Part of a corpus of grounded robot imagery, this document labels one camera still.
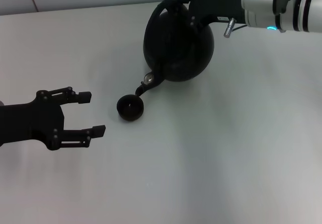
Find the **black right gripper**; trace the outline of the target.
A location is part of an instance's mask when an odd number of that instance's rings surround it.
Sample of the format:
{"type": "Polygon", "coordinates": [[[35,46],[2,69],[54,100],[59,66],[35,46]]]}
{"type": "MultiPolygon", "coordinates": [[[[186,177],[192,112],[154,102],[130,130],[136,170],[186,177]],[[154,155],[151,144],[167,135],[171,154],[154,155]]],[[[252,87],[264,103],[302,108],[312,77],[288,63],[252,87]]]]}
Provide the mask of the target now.
{"type": "Polygon", "coordinates": [[[245,24],[241,0],[169,0],[169,6],[190,3],[190,28],[194,35],[211,23],[228,23],[234,19],[245,24]]]}

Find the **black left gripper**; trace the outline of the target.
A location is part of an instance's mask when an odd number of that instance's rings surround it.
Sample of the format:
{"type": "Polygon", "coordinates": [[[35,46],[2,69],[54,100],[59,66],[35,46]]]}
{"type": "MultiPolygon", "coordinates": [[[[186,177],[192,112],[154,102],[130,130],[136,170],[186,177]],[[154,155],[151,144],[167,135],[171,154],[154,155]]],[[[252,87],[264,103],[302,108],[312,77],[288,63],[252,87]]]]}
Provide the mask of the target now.
{"type": "Polygon", "coordinates": [[[94,138],[104,136],[105,126],[81,130],[63,130],[61,105],[86,104],[91,92],[76,93],[72,87],[53,91],[40,90],[33,101],[1,106],[1,145],[25,140],[38,140],[51,150],[87,148],[94,138]]]}

